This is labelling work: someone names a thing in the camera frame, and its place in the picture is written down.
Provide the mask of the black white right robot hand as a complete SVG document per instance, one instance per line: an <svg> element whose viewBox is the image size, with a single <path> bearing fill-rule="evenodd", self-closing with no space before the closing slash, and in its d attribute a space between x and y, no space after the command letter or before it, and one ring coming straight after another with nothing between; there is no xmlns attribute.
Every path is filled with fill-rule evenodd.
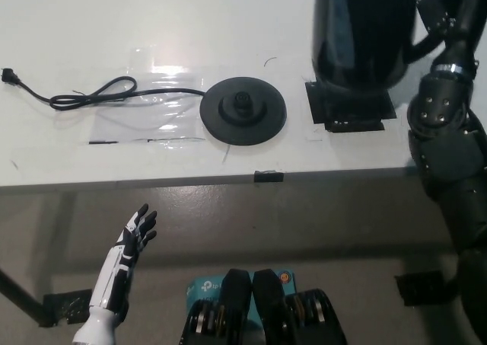
<svg viewBox="0 0 487 345"><path fill-rule="evenodd" d="M486 0L416 0L427 36L414 46L415 57L425 56L441 43L444 50L433 60L432 72L450 72L474 79L475 60L486 24Z"/></svg>

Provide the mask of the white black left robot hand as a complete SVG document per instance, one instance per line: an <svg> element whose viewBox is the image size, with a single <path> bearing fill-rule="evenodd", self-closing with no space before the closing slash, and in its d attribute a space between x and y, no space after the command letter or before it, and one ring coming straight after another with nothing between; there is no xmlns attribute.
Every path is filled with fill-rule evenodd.
<svg viewBox="0 0 487 345"><path fill-rule="evenodd" d="M91 307L115 315L127 312L135 265L148 242L157 235L154 230L157 213L148 210L147 203L139 208L109 249L92 292Z"/></svg>

